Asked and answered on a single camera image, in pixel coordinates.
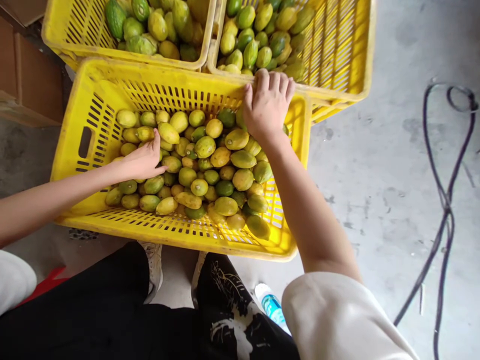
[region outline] cardboard box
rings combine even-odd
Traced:
[[[0,0],[0,7],[27,27],[44,17],[47,2],[48,0]]]
[[[60,67],[9,26],[0,18],[0,37],[8,43],[0,55],[0,117],[31,127],[60,125]]]
[[[14,28],[0,17],[0,101],[17,98],[17,76],[15,75]]]

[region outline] yellow plastic crate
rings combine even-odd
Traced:
[[[216,0],[210,0],[200,57],[195,62],[117,50],[105,19],[108,0],[49,0],[41,37],[74,71],[87,57],[105,57],[200,71],[207,61]]]
[[[311,97],[312,122],[315,124],[369,94],[376,0],[297,0],[295,7],[301,9],[306,3],[315,7],[316,15],[304,30],[307,42],[301,57],[305,65],[303,82],[307,85],[298,84],[297,88]],[[258,4],[259,0],[242,1],[243,6],[256,8]],[[211,74],[252,82],[252,76],[217,69],[226,6],[227,0],[218,0],[207,69]]]
[[[243,81],[182,69],[109,59],[89,59],[80,67],[73,84],[55,153],[51,180],[60,180],[99,168],[120,156],[122,127],[119,110],[191,111],[201,109],[207,118],[219,110],[237,110],[243,101]],[[310,140],[310,99],[294,96],[285,123],[292,147],[307,166]],[[273,261],[295,256],[296,243],[284,218],[280,196],[272,178],[264,185],[269,208],[269,241],[241,231],[172,214],[156,216],[140,210],[106,206],[110,188],[90,196],[62,214],[60,225],[182,248],[240,255]]]

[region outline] blue bottle label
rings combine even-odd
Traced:
[[[261,301],[261,306],[265,310],[266,314],[270,319],[273,320],[277,325],[285,323],[284,313],[282,311],[282,306],[280,305],[279,300],[273,294],[268,294]]]

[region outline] plastic bottle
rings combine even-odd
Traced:
[[[255,295],[261,303],[266,315],[273,320],[275,324],[281,327],[288,335],[292,336],[290,330],[285,323],[284,313],[279,299],[273,294],[272,289],[264,284],[259,283],[255,286]]]

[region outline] black pants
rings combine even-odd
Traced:
[[[225,255],[209,253],[198,310],[143,305],[149,266],[137,242],[0,316],[0,359],[298,359]]]

